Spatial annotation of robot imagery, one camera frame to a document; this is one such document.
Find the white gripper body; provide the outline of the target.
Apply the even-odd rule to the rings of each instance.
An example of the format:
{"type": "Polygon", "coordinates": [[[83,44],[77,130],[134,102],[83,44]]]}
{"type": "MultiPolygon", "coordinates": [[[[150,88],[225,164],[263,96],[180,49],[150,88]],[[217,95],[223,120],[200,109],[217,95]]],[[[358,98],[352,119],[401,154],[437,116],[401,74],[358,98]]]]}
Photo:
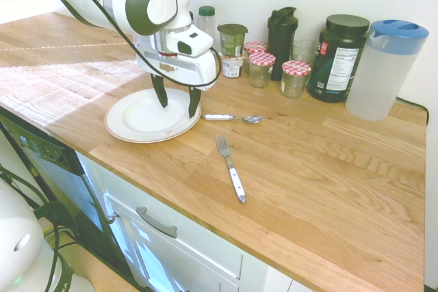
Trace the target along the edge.
{"type": "Polygon", "coordinates": [[[208,90],[216,83],[216,60],[210,50],[197,57],[180,54],[163,56],[151,46],[149,40],[136,40],[134,44],[150,64],[136,55],[138,66],[152,75],[167,76],[184,85],[197,85],[200,90],[208,90]]]}

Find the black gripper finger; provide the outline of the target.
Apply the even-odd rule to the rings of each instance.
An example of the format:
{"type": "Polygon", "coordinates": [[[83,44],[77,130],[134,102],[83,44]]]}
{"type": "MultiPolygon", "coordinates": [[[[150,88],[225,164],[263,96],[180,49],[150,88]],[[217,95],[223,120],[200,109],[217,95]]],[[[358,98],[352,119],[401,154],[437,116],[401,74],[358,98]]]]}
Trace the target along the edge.
{"type": "Polygon", "coordinates": [[[189,87],[188,91],[190,97],[190,102],[188,105],[188,116],[189,118],[193,118],[198,109],[198,105],[201,99],[201,91],[195,87],[189,87]]]}
{"type": "Polygon", "coordinates": [[[163,108],[168,106],[168,97],[164,87],[164,78],[159,75],[151,75],[151,81],[158,101],[163,108]]]}

